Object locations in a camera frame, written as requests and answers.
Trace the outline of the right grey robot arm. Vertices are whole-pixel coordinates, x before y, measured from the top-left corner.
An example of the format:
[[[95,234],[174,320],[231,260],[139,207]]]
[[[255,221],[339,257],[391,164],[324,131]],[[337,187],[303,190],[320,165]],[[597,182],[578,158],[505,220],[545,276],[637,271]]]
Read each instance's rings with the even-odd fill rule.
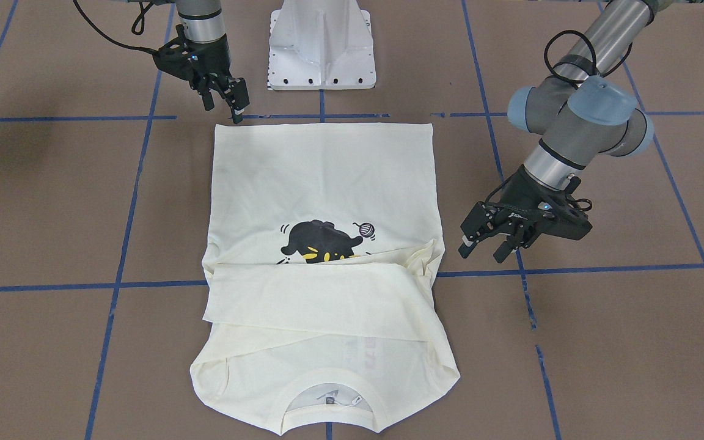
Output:
[[[231,54],[219,1],[174,2],[180,23],[178,35],[153,55],[156,67],[187,81],[203,100],[206,111],[215,108],[216,91],[231,109],[233,123],[241,123],[249,105],[244,78],[231,73]]]

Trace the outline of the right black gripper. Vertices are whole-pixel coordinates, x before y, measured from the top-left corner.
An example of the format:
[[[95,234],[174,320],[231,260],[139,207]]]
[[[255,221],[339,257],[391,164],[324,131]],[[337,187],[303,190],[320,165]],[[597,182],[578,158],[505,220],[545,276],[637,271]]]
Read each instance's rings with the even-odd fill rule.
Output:
[[[231,109],[232,122],[243,122],[249,94],[243,78],[232,78],[226,35],[210,43],[178,36],[160,47],[153,60],[162,72],[187,81],[202,98],[205,111],[215,108],[212,91],[220,92]]]

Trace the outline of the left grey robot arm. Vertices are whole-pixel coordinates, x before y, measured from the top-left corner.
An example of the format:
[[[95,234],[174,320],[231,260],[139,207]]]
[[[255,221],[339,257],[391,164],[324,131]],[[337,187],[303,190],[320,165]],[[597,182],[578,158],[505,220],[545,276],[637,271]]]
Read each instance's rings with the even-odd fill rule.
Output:
[[[557,62],[547,56],[549,75],[537,87],[516,91],[508,104],[509,122],[539,134],[534,151],[494,194],[477,202],[464,222],[458,251],[467,257],[478,243],[499,234],[494,253],[529,248],[541,235],[580,240],[592,230],[592,203],[573,197],[579,175],[599,154],[615,158],[644,151],[654,137],[653,122],[637,100],[609,81],[631,45],[669,1],[612,1],[579,41]]]

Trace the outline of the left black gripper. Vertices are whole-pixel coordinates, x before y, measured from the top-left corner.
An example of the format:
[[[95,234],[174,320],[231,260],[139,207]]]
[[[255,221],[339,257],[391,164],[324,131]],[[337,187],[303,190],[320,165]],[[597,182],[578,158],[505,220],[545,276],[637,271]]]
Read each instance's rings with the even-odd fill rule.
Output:
[[[489,194],[486,204],[478,201],[471,208],[460,227],[458,253],[464,259],[482,240],[504,234],[505,241],[493,254],[497,263],[503,263],[542,234],[580,240],[592,230],[592,223],[569,193],[539,183],[521,165]]]

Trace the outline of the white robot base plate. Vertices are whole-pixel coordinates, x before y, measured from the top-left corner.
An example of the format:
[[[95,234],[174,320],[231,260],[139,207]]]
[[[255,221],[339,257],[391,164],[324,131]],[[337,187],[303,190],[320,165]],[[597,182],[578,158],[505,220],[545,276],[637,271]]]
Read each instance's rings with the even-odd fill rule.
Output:
[[[371,16],[357,1],[285,1],[271,12],[269,45],[271,90],[375,86]]]

